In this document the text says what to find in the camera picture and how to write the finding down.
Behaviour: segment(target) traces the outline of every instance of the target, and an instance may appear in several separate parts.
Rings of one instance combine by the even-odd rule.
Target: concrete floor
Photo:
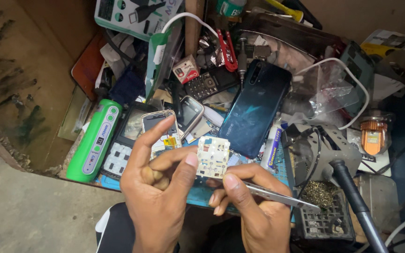
[[[19,172],[0,158],[0,252],[93,253],[94,226],[121,193]],[[191,208],[179,239],[181,253],[198,252],[212,210]]]

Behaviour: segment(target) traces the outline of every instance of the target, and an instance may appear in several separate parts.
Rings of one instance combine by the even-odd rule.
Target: phone back cover
[[[256,82],[251,84],[250,79],[258,63],[264,66]],[[283,68],[260,60],[252,61],[246,73],[244,89],[217,136],[229,140],[231,149],[255,158],[291,80],[292,74]]]

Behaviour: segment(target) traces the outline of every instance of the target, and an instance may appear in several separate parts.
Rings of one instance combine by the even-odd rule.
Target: soldering iron handle
[[[357,216],[362,229],[376,253],[388,253],[388,249],[382,241],[370,215],[368,206],[365,204],[359,190],[357,189],[349,173],[345,161],[335,160],[329,163],[334,168],[334,177],[340,187],[345,192],[346,198],[351,205],[351,209]]]

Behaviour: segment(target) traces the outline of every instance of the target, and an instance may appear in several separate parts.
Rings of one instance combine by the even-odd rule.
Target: black feature phone
[[[184,84],[184,88],[188,95],[197,100],[203,100],[237,84],[240,84],[237,73],[228,71],[225,66],[220,66],[188,81]]]
[[[246,72],[244,89],[234,102],[217,137],[230,148],[255,158],[290,87],[292,74],[273,64],[253,60]]]
[[[133,102],[129,110],[121,114],[115,135],[110,141],[109,151],[101,166],[101,173],[110,178],[120,180],[127,161],[131,155],[135,141],[142,132],[141,117],[157,108],[140,102]]]

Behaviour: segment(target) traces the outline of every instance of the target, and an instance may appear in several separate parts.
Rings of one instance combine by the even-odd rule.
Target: fingernail
[[[232,174],[226,174],[226,175],[223,177],[223,181],[224,181],[224,183],[226,184],[226,187],[227,187],[228,190],[232,190],[232,189],[234,189],[234,188],[236,188],[236,187],[239,186],[239,181],[238,181],[237,178],[236,178],[234,175],[232,175]]]
[[[198,156],[194,152],[188,153],[187,157],[185,158],[185,163],[196,167],[198,164]]]
[[[215,198],[215,196],[212,194],[212,196],[211,196],[210,199],[209,199],[209,205],[212,204],[214,198]]]

